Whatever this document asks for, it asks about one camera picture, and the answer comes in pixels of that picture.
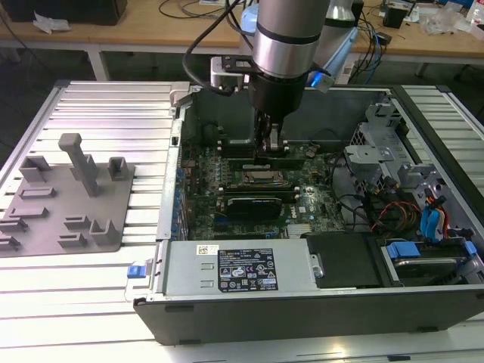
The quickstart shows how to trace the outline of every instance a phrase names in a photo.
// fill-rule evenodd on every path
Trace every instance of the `circuit board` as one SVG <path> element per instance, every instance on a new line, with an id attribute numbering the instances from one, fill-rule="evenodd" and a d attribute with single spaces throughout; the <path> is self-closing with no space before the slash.
<path id="1" fill-rule="evenodd" d="M 304 154 L 309 147 L 300 144 L 297 151 Z M 214 149 L 200 149 L 196 155 L 186 190 L 190 240 L 298 238 L 310 231 L 345 229 L 334 195 L 325 183 L 330 168 L 328 154 L 308 157 L 301 170 L 278 172 L 284 183 L 297 186 L 299 193 L 295 203 L 282 205 L 279 217 L 263 222 L 232 221 L 219 212 L 219 187 L 241 183 L 245 174 L 230 170 L 228 161 Z"/>

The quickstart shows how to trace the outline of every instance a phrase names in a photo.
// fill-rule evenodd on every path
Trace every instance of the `warning label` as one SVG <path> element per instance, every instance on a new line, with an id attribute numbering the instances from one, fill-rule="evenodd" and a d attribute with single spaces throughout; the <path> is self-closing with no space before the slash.
<path id="1" fill-rule="evenodd" d="M 223 293 L 278 290 L 272 248 L 219 250 L 219 290 Z"/>

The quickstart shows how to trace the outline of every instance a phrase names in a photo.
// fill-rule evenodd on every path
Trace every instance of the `blue cable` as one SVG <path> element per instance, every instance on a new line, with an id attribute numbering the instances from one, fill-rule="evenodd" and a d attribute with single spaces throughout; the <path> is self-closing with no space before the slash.
<path id="1" fill-rule="evenodd" d="M 377 34 L 375 33 L 375 31 L 373 29 L 371 29 L 371 32 L 373 33 L 373 36 L 375 38 L 375 50 L 376 50 L 376 54 L 377 55 L 376 55 L 375 59 L 373 60 L 373 63 L 372 63 L 373 64 L 372 65 L 373 68 L 371 68 L 370 74 L 368 74 L 368 77 L 365 80 L 365 85 L 368 83 L 368 81 L 374 75 L 375 70 L 377 70 L 377 60 L 378 60 L 378 56 L 380 55 L 380 42 L 378 42 L 378 36 L 377 36 Z"/>

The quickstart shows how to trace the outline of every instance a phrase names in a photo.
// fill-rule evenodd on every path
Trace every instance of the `motherboard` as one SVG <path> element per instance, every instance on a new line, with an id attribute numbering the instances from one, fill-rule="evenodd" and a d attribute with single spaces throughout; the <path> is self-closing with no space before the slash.
<path id="1" fill-rule="evenodd" d="M 306 158 L 301 169 L 241 171 L 214 148 L 185 149 L 188 239 L 299 238 L 312 231 L 344 230 L 340 207 L 327 184 L 331 155 L 319 154 L 310 144 L 291 149 Z M 268 188 L 272 198 L 264 192 Z M 258 206 L 247 210 L 246 202 Z M 231 211 L 235 207 L 236 217 Z"/>

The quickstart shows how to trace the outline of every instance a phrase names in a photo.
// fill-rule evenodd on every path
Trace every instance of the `computer case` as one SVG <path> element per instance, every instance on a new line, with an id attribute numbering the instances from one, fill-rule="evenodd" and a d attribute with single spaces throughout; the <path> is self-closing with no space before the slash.
<path id="1" fill-rule="evenodd" d="M 70 23 L 116 25 L 127 0 L 0 0 L 12 21 L 32 21 L 34 12 Z"/>

